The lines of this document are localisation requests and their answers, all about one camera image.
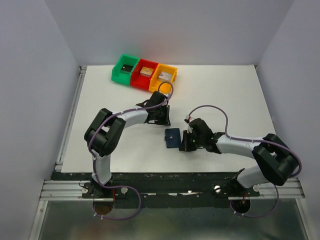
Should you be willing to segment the navy blue card holder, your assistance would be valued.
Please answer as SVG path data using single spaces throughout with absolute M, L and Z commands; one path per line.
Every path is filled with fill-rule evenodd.
M 166 148 L 179 148 L 181 145 L 181 133 L 179 128 L 167 128 L 164 132 Z

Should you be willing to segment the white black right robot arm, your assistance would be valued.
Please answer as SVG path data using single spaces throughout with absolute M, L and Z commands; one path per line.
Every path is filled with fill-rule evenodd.
M 185 122 L 188 128 L 183 131 L 180 151 L 205 149 L 209 153 L 233 154 L 256 161 L 256 166 L 242 168 L 230 179 L 225 190 L 233 196 L 239 196 L 259 184 L 283 186 L 294 172 L 301 169 L 298 157 L 273 133 L 245 140 L 228 137 L 225 132 L 212 132 L 201 118 L 187 118 Z

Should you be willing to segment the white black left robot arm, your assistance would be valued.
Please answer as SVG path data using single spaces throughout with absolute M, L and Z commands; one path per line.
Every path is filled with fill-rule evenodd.
M 92 156 L 92 174 L 88 194 L 94 196 L 95 190 L 102 196 L 115 189 L 126 188 L 136 194 L 139 192 L 131 186 L 110 185 L 112 180 L 111 155 L 118 146 L 124 129 L 139 124 L 170 126 L 169 100 L 172 94 L 155 91 L 151 97 L 133 108 L 112 112 L 102 108 L 95 116 L 84 134 L 84 140 Z

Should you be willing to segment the metal block in yellow bin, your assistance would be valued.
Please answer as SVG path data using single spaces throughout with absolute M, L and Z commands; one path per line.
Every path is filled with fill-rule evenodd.
M 171 82 L 172 78 L 173 78 L 173 74 L 165 71 L 161 71 L 158 76 L 158 79 L 162 82 Z

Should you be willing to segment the yellow plastic bin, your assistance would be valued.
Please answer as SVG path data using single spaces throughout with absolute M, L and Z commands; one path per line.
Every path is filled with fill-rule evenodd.
M 150 79 L 148 91 L 169 94 L 172 90 L 169 83 L 172 84 L 176 80 L 177 71 L 176 67 L 159 63 Z

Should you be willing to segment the metal block in red bin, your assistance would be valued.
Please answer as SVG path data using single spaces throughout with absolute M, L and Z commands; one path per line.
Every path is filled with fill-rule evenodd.
M 140 75 L 149 78 L 152 76 L 153 71 L 153 68 L 143 66 L 140 70 Z

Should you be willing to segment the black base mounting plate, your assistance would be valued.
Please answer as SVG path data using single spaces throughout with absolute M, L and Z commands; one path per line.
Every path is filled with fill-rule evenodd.
M 109 202 L 120 209 L 142 208 L 228 208 L 229 201 L 249 206 L 262 190 L 257 184 L 247 190 L 232 185 L 234 172 L 115 173 L 106 189 L 88 173 L 55 171 L 51 183 L 62 184 L 75 200 Z

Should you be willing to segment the green plastic bin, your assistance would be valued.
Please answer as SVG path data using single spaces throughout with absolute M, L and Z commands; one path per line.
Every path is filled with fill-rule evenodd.
M 115 83 L 129 86 L 132 73 L 140 58 L 122 54 L 112 69 L 111 80 Z

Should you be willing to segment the metal block in green bin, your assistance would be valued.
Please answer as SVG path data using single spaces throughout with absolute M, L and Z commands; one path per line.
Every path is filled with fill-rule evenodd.
M 132 69 L 133 69 L 132 65 L 123 64 L 122 67 L 121 67 L 121 72 L 124 73 L 124 74 L 129 74 L 129 73 L 131 73 Z

